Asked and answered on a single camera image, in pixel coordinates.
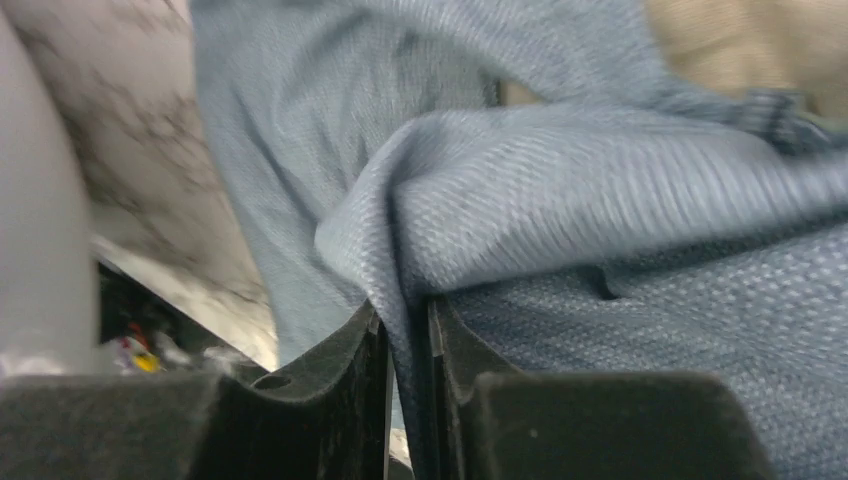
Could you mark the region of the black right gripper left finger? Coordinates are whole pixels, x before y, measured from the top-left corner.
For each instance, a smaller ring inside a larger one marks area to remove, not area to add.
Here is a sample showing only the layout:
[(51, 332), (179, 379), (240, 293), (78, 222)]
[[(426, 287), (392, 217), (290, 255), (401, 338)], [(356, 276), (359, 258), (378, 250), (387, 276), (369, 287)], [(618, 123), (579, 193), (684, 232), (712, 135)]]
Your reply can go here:
[(1, 387), (1, 475), (381, 479), (390, 389), (369, 306), (252, 385), (202, 372), (17, 377)]

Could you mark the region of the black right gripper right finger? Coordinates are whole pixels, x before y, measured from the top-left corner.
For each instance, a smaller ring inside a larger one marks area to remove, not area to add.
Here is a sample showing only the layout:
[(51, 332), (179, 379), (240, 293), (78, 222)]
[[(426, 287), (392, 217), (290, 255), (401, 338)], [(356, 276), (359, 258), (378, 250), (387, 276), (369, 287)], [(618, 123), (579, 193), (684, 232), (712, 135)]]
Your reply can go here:
[(442, 479), (770, 479), (733, 394), (691, 372), (525, 372), (429, 304)]

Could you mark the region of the blue pillowcase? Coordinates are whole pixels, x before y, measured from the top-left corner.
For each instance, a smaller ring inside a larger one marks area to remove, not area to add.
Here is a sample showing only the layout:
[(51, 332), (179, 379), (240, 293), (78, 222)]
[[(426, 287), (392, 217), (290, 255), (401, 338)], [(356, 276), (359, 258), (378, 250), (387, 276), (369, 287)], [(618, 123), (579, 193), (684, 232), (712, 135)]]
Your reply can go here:
[(417, 307), (515, 364), (701, 370), (781, 479), (847, 475), (847, 125), (757, 90), (506, 105), (491, 1), (195, 1), (197, 97), (289, 362), (364, 302), (413, 461)]

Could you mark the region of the patchwork green beige pillowcase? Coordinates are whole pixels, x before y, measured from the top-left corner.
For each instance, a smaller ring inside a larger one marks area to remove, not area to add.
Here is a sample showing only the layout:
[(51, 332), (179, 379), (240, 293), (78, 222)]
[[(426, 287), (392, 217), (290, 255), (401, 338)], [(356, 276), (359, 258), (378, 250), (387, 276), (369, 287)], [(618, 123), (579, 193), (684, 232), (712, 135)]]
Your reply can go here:
[(663, 110), (757, 90), (847, 125), (843, 1), (491, 1), (506, 105), (586, 97)]

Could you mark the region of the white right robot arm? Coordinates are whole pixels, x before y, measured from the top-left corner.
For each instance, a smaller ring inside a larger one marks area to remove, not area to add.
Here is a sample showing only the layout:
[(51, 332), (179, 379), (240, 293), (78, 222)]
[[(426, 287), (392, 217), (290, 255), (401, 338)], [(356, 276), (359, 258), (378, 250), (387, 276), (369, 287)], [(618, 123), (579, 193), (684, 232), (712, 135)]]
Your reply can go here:
[[(99, 373), (97, 272), (66, 133), (1, 24), (1, 475), (405, 479), (383, 324), (369, 307), (252, 386)], [(691, 373), (518, 370), (433, 301), (427, 445), (439, 479), (769, 479), (733, 395)]]

